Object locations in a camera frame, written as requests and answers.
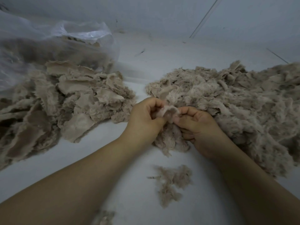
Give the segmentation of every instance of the person's left hand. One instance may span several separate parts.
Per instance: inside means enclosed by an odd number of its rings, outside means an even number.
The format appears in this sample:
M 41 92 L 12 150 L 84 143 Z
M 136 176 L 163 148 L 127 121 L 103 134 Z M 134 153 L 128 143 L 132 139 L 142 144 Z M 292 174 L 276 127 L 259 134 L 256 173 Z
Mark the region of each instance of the person's left hand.
M 162 117 L 152 118 L 152 114 L 163 106 L 163 101 L 154 97 L 134 105 L 127 127 L 120 138 L 140 148 L 150 145 L 167 121 Z

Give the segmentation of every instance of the white table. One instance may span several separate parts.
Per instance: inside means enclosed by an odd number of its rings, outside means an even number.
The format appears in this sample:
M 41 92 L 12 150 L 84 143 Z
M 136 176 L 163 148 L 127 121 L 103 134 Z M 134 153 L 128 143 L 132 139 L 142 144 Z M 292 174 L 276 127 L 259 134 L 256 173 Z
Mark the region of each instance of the white table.
M 138 101 L 147 97 L 145 83 L 160 79 L 174 68 L 195 68 L 198 65 L 221 70 L 237 59 L 249 70 L 284 64 L 267 50 L 247 44 L 168 39 L 137 32 L 115 33 L 115 37 L 121 47 L 115 69 L 123 73 L 126 84 L 136 91 Z M 47 153 L 7 167 L 0 172 L 0 202 L 116 139 L 125 126 L 126 123 L 103 122 L 78 144 L 61 139 Z M 179 191 L 183 194 L 181 201 L 172 202 L 163 209 L 156 194 L 155 181 L 147 176 L 155 175 L 154 165 L 177 167 L 181 164 L 192 169 L 193 185 Z M 280 179 L 280 183 L 299 197 L 297 189 L 300 189 L 300 184 L 298 187 L 290 185 L 297 174 L 300 174 L 299 170 L 295 170 L 290 179 Z M 221 174 L 195 149 L 185 154 L 172 152 L 167 158 L 157 148 L 149 148 L 123 174 L 103 208 L 116 211 L 114 225 L 243 224 Z

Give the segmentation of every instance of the clear plastic bag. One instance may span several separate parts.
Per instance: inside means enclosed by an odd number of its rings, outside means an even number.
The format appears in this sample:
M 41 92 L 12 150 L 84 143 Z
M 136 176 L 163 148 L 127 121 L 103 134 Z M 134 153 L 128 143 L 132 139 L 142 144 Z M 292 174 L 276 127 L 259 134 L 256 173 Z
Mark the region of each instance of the clear plastic bag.
M 38 25 L 0 11 L 0 91 L 48 61 L 69 61 L 108 73 L 118 55 L 119 46 L 104 22 Z

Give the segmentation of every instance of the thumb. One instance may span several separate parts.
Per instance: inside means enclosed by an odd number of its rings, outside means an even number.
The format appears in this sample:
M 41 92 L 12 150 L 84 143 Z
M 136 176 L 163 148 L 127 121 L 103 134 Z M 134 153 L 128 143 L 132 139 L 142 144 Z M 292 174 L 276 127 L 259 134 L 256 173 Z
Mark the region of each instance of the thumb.
M 165 123 L 167 122 L 167 120 L 163 117 L 157 117 L 156 119 L 153 119 L 152 121 L 155 123 L 158 130 L 161 130 L 163 128 L 163 126 L 165 125 Z
M 199 130 L 199 123 L 184 117 L 173 117 L 174 124 L 178 125 L 180 128 L 187 129 L 193 133 Z

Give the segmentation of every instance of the bare skin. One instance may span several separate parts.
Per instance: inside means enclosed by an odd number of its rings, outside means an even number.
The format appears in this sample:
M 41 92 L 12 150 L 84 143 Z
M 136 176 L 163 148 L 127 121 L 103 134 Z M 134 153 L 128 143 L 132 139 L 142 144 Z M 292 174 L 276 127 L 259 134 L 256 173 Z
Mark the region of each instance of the bare skin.
M 219 167 L 248 224 L 300 223 L 300 200 L 269 177 L 219 128 L 212 116 L 194 107 L 179 108 L 174 123 L 185 140 Z
M 163 106 L 155 98 L 135 105 L 118 139 L 1 203 L 1 223 L 89 224 L 123 171 L 163 128 L 166 120 L 151 118 Z M 180 111 L 183 117 L 174 123 L 219 167 L 249 224 L 298 224 L 300 201 L 245 155 L 212 116 L 192 107 Z

